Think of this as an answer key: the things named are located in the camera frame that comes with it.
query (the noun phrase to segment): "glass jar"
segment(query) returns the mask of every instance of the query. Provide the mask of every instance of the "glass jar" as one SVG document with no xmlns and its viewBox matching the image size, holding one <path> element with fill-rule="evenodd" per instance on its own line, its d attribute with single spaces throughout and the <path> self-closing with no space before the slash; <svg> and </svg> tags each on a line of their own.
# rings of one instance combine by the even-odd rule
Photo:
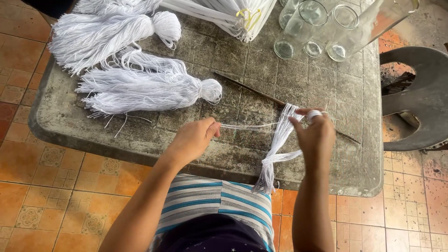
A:
<svg viewBox="0 0 448 252">
<path fill-rule="evenodd" d="M 274 51 L 278 57 L 285 60 L 292 59 L 297 50 L 303 48 L 327 19 L 327 10 L 318 1 L 301 2 L 274 43 Z"/>
<path fill-rule="evenodd" d="M 297 7 L 299 7 L 299 4 L 300 4 L 300 0 L 288 0 L 286 2 L 286 5 L 284 6 L 283 10 L 281 10 L 280 16 L 279 16 L 279 23 L 280 23 L 280 27 L 282 29 L 284 29 L 286 27 L 286 24 L 293 16 Z"/>
<path fill-rule="evenodd" d="M 305 44 L 303 51 L 310 57 L 321 56 L 330 39 L 354 29 L 358 22 L 358 15 L 352 8 L 343 4 L 337 5 L 330 12 L 328 22 Z"/>
<path fill-rule="evenodd" d="M 418 0 L 376 0 L 359 15 L 357 27 L 327 43 L 328 55 L 335 61 L 344 61 L 414 13 L 418 6 Z"/>
</svg>

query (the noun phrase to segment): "table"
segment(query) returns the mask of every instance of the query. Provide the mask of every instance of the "table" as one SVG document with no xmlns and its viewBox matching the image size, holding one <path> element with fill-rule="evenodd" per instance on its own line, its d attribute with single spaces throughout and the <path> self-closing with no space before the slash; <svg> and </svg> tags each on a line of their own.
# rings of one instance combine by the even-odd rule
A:
<svg viewBox="0 0 448 252">
<path fill-rule="evenodd" d="M 258 37 L 242 43 L 213 23 L 177 13 L 182 38 L 171 50 L 155 35 L 141 40 L 141 47 L 158 56 L 176 57 L 188 72 L 201 79 L 216 78 L 212 70 L 299 107 L 323 107 L 336 128 L 361 144 L 337 135 L 330 172 L 330 193 L 372 197 L 383 187 L 381 94 L 378 43 L 371 43 L 350 60 L 336 63 L 326 55 L 317 59 L 303 53 L 284 61 L 272 50 L 280 32 L 277 4 Z M 154 165 L 184 123 L 213 116 L 226 124 L 260 125 L 278 121 L 280 110 L 257 94 L 216 78 L 223 86 L 217 105 L 198 100 L 195 105 L 166 112 L 137 111 L 129 115 L 89 119 L 89 111 L 74 93 L 78 78 L 70 77 L 50 59 L 29 125 L 39 139 L 94 154 Z M 261 131 L 222 129 L 205 154 L 182 171 L 234 182 L 254 184 L 261 160 L 270 149 L 273 128 Z M 290 135 L 281 152 L 297 150 Z M 275 164 L 275 185 L 297 190 L 304 175 L 303 157 Z"/>
</svg>

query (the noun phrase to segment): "person's left hand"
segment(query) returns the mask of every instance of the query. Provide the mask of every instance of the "person's left hand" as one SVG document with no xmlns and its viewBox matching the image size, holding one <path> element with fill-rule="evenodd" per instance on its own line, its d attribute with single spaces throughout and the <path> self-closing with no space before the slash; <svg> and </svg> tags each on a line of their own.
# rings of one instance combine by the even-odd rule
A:
<svg viewBox="0 0 448 252">
<path fill-rule="evenodd" d="M 176 169 L 182 169 L 191 161 L 202 156 L 211 138 L 220 136 L 220 127 L 221 124 L 216 122 L 213 117 L 185 124 L 177 131 L 159 161 L 167 162 Z"/>
</svg>

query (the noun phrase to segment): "hand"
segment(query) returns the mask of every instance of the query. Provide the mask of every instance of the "hand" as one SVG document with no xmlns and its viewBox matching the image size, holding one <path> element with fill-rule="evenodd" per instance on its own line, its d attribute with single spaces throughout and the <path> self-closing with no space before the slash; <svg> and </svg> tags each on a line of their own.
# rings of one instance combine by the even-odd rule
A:
<svg viewBox="0 0 448 252">
<path fill-rule="evenodd" d="M 306 115 L 311 110 L 323 111 L 322 109 L 298 109 L 296 113 Z M 328 119 L 328 114 L 314 116 L 306 129 L 293 117 L 289 117 L 289 121 L 296 129 L 299 147 L 305 158 L 306 172 L 324 169 L 324 172 L 328 173 L 332 149 L 336 140 L 335 127 Z"/>
<path fill-rule="evenodd" d="M 180 170 L 191 161 L 199 158 L 213 136 L 220 136 L 221 124 L 213 117 L 189 122 L 182 126 L 171 144 L 160 156 L 160 162 L 168 162 Z"/>
</svg>

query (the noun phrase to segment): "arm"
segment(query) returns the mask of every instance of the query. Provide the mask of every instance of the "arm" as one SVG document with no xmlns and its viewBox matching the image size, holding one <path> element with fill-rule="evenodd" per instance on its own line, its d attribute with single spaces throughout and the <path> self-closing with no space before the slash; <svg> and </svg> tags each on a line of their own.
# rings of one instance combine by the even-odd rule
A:
<svg viewBox="0 0 448 252">
<path fill-rule="evenodd" d="M 296 112 L 306 115 L 310 110 L 298 109 Z M 294 251 L 332 252 L 334 244 L 328 216 L 328 176 L 336 132 L 326 113 L 313 117 L 306 129 L 295 118 L 290 117 L 290 121 L 296 129 L 305 158 L 305 176 L 294 205 Z"/>
<path fill-rule="evenodd" d="M 160 156 L 148 177 L 127 203 L 104 238 L 99 252 L 144 252 L 159 223 L 171 181 L 192 160 L 200 157 L 221 124 L 211 117 L 185 124 Z"/>
</svg>

